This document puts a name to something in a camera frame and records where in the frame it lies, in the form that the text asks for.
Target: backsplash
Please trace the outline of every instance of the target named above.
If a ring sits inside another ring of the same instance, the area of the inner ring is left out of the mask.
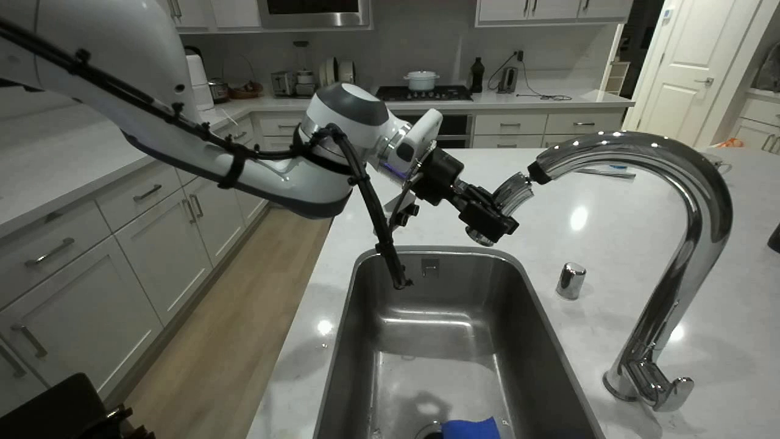
[[[403,84],[408,72],[430,69],[464,84],[476,57],[492,73],[525,50],[535,89],[566,80],[597,89],[616,26],[476,30],[474,0],[375,0],[373,33],[286,33],[186,37],[204,57],[213,79],[270,84],[273,72],[309,69],[331,57],[359,66],[359,84]]]

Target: sink basin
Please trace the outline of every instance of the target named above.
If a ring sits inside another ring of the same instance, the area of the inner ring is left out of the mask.
[[[403,249],[412,289],[354,272],[320,439],[436,439],[494,417],[502,439],[602,436],[525,268],[488,249]]]

